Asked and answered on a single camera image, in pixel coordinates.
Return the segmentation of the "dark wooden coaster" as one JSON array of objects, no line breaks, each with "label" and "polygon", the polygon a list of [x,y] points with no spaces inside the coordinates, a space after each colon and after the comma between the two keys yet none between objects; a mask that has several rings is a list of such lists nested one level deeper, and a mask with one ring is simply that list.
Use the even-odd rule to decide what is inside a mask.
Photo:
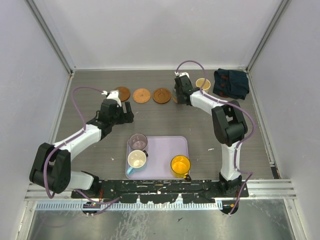
[{"label": "dark wooden coaster", "polygon": [[153,100],[158,104],[166,104],[171,97],[171,92],[167,88],[157,88],[152,94]]},{"label": "dark wooden coaster", "polygon": [[119,86],[115,88],[115,90],[119,92],[119,99],[121,102],[127,101],[131,96],[130,90],[125,86]]}]

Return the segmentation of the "cream yellow mug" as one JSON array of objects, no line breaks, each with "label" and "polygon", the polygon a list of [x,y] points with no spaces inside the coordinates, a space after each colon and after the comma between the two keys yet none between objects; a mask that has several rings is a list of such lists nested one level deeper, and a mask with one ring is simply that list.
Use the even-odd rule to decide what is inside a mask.
[{"label": "cream yellow mug", "polygon": [[198,88],[202,87],[202,90],[206,93],[208,93],[211,88],[211,82],[208,79],[204,78],[197,79],[195,85]]}]

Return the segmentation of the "purple glass cup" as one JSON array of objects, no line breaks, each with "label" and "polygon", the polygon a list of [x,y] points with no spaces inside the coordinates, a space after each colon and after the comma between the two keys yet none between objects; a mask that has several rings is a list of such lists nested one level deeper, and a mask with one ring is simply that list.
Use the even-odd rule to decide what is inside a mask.
[{"label": "purple glass cup", "polygon": [[133,134],[129,140],[128,145],[132,150],[140,150],[148,157],[148,138],[142,133]]}]

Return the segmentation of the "yellow glass mug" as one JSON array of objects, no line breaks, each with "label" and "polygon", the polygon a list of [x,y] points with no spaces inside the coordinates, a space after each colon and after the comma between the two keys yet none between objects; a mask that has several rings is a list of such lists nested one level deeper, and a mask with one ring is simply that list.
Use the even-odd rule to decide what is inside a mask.
[{"label": "yellow glass mug", "polygon": [[175,178],[182,178],[185,181],[191,181],[190,169],[191,162],[184,155],[177,155],[170,162],[170,170]]}]

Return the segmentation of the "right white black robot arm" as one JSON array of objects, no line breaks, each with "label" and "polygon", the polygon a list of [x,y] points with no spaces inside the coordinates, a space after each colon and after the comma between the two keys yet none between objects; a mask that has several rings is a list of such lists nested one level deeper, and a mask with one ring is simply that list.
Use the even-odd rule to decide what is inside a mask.
[{"label": "right white black robot arm", "polygon": [[242,140],[248,132],[240,105],[236,100],[220,100],[198,87],[193,87],[186,72],[176,73],[174,81],[178,104],[199,108],[212,117],[214,135],[222,150],[219,191],[223,196],[231,197],[242,185],[240,152]]}]

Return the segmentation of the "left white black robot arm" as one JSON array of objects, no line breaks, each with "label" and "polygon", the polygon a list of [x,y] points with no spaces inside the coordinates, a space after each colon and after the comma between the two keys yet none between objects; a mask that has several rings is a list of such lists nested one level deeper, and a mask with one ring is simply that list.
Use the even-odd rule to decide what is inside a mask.
[{"label": "left white black robot arm", "polygon": [[49,191],[60,194],[66,189],[82,190],[88,198],[100,193],[99,178],[85,171],[72,171],[71,162],[89,146],[98,143],[111,133],[113,126],[132,123],[134,114],[129,101],[126,111],[114,99],[105,99],[89,120],[85,129],[55,144],[42,143],[37,150],[29,180]]}]

